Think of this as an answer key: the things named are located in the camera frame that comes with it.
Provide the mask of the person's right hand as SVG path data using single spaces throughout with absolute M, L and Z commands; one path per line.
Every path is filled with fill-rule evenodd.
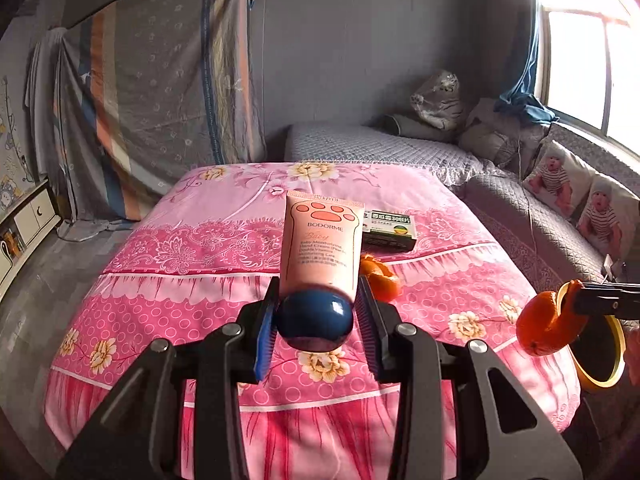
M 634 382 L 638 382 L 640 370 L 640 330 L 635 328 L 626 333 L 626 350 L 624 360 L 629 368 L 629 375 L 634 376 Z

